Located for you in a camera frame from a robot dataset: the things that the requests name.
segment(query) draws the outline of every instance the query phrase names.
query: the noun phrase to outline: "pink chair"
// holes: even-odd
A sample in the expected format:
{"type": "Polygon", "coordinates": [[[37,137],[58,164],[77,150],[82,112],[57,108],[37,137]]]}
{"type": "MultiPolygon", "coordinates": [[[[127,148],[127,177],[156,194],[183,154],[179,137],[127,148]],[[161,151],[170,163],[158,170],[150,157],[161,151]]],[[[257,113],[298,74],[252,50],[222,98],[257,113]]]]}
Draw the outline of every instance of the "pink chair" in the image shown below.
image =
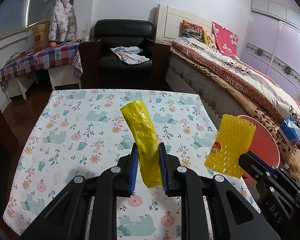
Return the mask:
{"type": "MultiPolygon", "coordinates": [[[[280,154],[277,144],[268,130],[257,120],[247,115],[239,115],[238,117],[252,122],[256,126],[256,132],[249,151],[253,152],[269,166],[279,167],[280,154]]],[[[249,185],[254,179],[246,172],[243,173],[244,182],[249,185]]]]}

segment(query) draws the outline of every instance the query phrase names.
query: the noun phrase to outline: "pink pillow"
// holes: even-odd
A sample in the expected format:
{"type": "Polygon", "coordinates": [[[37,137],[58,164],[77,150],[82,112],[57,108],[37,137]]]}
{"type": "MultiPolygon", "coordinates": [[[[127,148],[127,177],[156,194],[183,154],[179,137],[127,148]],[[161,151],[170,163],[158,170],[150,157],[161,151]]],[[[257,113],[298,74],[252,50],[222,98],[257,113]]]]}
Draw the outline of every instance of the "pink pillow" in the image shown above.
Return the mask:
{"type": "Polygon", "coordinates": [[[237,35],[215,22],[212,26],[218,48],[228,56],[237,55],[237,35]]]}

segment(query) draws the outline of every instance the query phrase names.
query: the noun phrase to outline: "tablecloth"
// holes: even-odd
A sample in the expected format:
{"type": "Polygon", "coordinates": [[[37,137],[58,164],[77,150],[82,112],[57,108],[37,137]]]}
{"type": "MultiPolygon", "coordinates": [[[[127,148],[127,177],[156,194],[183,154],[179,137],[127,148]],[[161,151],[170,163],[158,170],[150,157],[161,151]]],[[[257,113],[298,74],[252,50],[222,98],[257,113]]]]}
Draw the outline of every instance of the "tablecloth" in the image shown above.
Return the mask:
{"type": "Polygon", "coordinates": [[[65,42],[54,49],[47,48],[33,55],[22,57],[0,69],[0,82],[31,71],[71,64],[78,47],[78,42],[65,42]]]}
{"type": "MultiPolygon", "coordinates": [[[[146,104],[158,143],[164,142],[169,154],[199,175],[211,178],[216,174],[204,166],[204,160],[217,130],[198,95],[147,90],[53,91],[22,152],[3,216],[17,234],[76,175],[98,176],[130,154],[134,139],[120,108],[136,99],[146,104]]],[[[243,179],[225,177],[260,212],[243,179]]],[[[165,196],[162,186],[148,189],[138,171],[135,195],[117,201],[118,237],[178,239],[180,203],[180,198],[165,196]]],[[[211,224],[209,231],[212,239],[211,224]]]]}

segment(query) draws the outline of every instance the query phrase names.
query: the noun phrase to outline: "sliding wardrobe door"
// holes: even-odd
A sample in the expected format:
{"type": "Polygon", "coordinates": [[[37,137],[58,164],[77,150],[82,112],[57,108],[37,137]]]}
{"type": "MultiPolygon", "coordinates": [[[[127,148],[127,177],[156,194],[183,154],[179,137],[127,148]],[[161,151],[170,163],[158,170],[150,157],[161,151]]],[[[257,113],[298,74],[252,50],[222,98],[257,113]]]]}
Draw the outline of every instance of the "sliding wardrobe door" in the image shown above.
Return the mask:
{"type": "Polygon", "coordinates": [[[300,32],[280,22],[274,58],[266,75],[296,98],[300,89],[300,32]]]}
{"type": "Polygon", "coordinates": [[[272,59],[278,29],[279,20],[252,13],[247,45],[240,59],[265,74],[272,59]]]}

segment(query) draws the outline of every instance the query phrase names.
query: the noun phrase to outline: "black leather armchair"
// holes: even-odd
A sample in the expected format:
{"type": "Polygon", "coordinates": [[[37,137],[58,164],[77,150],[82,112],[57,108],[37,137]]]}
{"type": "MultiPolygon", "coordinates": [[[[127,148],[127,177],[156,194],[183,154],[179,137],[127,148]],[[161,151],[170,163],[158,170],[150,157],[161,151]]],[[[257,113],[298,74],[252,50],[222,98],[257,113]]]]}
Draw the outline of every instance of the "black leather armchair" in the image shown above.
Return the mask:
{"type": "Polygon", "coordinates": [[[140,20],[99,20],[94,28],[99,40],[96,68],[98,87],[146,89],[152,70],[154,27],[151,22],[140,20]],[[122,62],[110,48],[137,46],[144,51],[139,55],[149,61],[137,65],[122,62]]]}

